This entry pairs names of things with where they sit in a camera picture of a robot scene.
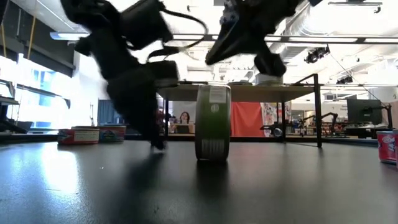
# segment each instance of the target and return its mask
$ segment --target person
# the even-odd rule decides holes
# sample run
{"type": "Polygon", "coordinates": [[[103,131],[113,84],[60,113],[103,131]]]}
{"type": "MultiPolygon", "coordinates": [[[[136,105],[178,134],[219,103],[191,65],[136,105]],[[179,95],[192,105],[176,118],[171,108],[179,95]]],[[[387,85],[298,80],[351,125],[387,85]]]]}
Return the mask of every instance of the person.
{"type": "Polygon", "coordinates": [[[180,115],[180,124],[189,124],[190,116],[188,112],[182,112],[180,115]]]}
{"type": "Polygon", "coordinates": [[[184,111],[180,115],[180,119],[171,125],[170,132],[178,134],[190,134],[194,133],[193,124],[190,124],[190,115],[188,112],[184,111]]]}

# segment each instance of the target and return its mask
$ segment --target computer monitor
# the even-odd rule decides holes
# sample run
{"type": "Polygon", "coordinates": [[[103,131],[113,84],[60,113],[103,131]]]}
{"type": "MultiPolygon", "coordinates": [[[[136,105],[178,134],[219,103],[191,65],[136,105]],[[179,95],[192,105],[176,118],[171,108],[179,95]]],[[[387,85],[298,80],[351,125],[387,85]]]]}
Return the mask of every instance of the computer monitor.
{"type": "Polygon", "coordinates": [[[382,123],[380,100],[347,99],[348,121],[353,123],[382,123]]]}

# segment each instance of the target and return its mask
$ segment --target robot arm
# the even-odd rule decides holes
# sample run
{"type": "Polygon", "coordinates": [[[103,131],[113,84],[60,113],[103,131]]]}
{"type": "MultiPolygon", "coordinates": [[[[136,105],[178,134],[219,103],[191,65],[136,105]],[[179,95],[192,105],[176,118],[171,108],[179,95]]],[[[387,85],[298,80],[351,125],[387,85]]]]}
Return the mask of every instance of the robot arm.
{"type": "MultiPolygon", "coordinates": [[[[61,0],[61,3],[72,22],[90,30],[88,37],[76,43],[75,50],[95,58],[108,82],[106,91],[115,110],[153,146],[163,149],[156,118],[158,86],[155,84],[170,79],[177,84],[177,64],[174,61],[140,64],[129,50],[173,38],[160,15],[164,5],[158,0],[140,0],[119,12],[105,0],[61,0]]],[[[155,55],[177,52],[177,48],[169,47],[155,55]]]]}
{"type": "Polygon", "coordinates": [[[305,123],[306,120],[311,119],[311,118],[314,118],[314,117],[315,117],[315,115],[311,115],[311,116],[309,116],[309,117],[300,119],[300,120],[299,120],[299,123],[300,123],[299,125],[301,126],[301,128],[304,127],[304,123],[305,123]]]}
{"type": "Polygon", "coordinates": [[[335,132],[335,124],[336,124],[338,114],[330,112],[330,113],[322,115],[321,119],[326,118],[327,116],[330,116],[330,115],[333,116],[333,118],[331,120],[331,126],[330,126],[330,132],[333,134],[335,132]]]}
{"type": "MultiPolygon", "coordinates": [[[[218,39],[206,56],[206,63],[236,54],[254,54],[254,64],[261,74],[281,77],[286,67],[279,55],[272,53],[264,38],[275,32],[275,26],[295,14],[304,0],[224,0],[218,39]]],[[[315,6],[322,0],[310,0],[315,6]]]]}

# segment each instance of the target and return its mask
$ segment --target orange curtain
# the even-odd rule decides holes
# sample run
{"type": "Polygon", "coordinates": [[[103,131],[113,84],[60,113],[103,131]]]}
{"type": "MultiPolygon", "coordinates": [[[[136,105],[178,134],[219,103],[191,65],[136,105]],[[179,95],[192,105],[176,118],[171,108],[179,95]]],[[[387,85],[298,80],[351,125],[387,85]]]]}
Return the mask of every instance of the orange curtain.
{"type": "Polygon", "coordinates": [[[232,103],[231,129],[233,137],[265,137],[260,103],[232,103]]]}

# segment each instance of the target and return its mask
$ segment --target cable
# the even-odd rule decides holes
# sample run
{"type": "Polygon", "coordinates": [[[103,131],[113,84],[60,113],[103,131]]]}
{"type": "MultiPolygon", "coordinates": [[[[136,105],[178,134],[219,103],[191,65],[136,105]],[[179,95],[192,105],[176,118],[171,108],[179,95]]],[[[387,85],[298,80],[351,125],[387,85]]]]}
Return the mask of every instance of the cable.
{"type": "MultiPolygon", "coordinates": [[[[340,63],[339,63],[339,61],[336,59],[336,58],[334,58],[334,56],[330,53],[330,56],[333,58],[333,60],[348,74],[348,76],[350,76],[354,81],[356,81],[356,82],[358,82],[359,83],[359,81],[357,81],[357,79],[355,79],[354,78],[354,76],[352,76],[352,74],[350,74],[350,72],[348,72],[347,71],[347,69],[345,69],[345,67],[344,66],[342,66],[340,63]]],[[[381,104],[383,105],[383,106],[386,106],[379,98],[377,98],[373,93],[371,93],[365,86],[363,86],[363,84],[360,84],[360,85],[362,85],[362,87],[370,94],[370,95],[372,95],[373,97],[375,97],[375,99],[377,99],[377,100],[379,100],[380,102],[381,102],[381,104]]]]}
{"type": "Polygon", "coordinates": [[[191,48],[191,47],[199,44],[200,42],[204,41],[205,40],[205,36],[207,34],[209,34],[209,29],[207,28],[207,25],[203,21],[201,21],[200,19],[197,19],[197,18],[195,18],[193,16],[186,15],[186,14],[183,14],[183,13],[173,12],[173,11],[167,10],[166,8],[163,8],[162,11],[167,13],[167,14],[169,14],[169,15],[171,15],[171,16],[177,16],[177,17],[181,17],[181,18],[184,18],[184,19],[189,19],[189,20],[195,21],[195,22],[197,22],[197,23],[199,23],[200,25],[203,26],[203,28],[205,30],[205,33],[204,33],[203,37],[201,39],[195,41],[194,43],[188,44],[187,46],[184,46],[182,48],[188,49],[188,48],[191,48]]]}
{"type": "Polygon", "coordinates": [[[207,25],[203,21],[201,21],[200,19],[197,19],[197,18],[195,18],[193,16],[186,15],[186,14],[183,14],[183,13],[180,13],[180,12],[174,12],[174,11],[167,10],[163,4],[161,4],[161,11],[163,11],[164,13],[169,14],[171,16],[177,16],[177,17],[181,17],[181,18],[184,18],[184,19],[189,19],[189,20],[195,21],[195,22],[197,22],[197,23],[199,23],[200,25],[203,26],[203,28],[205,30],[205,33],[203,34],[203,37],[201,39],[196,40],[196,41],[194,41],[194,43],[188,44],[188,45],[183,46],[183,47],[166,46],[166,45],[163,44],[163,46],[164,46],[163,49],[155,50],[154,52],[152,52],[152,53],[150,53],[148,55],[147,62],[152,57],[163,56],[163,55],[164,56],[173,55],[173,54],[180,53],[183,50],[187,50],[187,49],[189,49],[189,48],[191,48],[193,46],[196,46],[200,42],[204,41],[204,39],[206,38],[206,35],[209,34],[209,29],[207,28],[207,25]]]}

